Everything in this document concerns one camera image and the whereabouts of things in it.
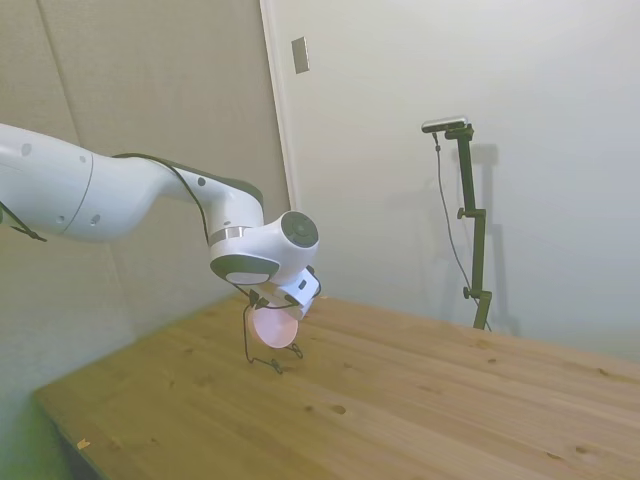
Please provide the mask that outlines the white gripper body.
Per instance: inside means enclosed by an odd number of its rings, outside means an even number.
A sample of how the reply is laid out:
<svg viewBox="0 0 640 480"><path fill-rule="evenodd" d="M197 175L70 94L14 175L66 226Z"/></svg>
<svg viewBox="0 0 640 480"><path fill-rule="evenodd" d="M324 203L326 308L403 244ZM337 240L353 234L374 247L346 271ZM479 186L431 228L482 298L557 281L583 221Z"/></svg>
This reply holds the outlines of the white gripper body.
<svg viewBox="0 0 640 480"><path fill-rule="evenodd" d="M255 292L259 295L258 309L287 314L297 321L306 316L313 303L313 296L305 289L292 294L272 284L261 284Z"/></svg>

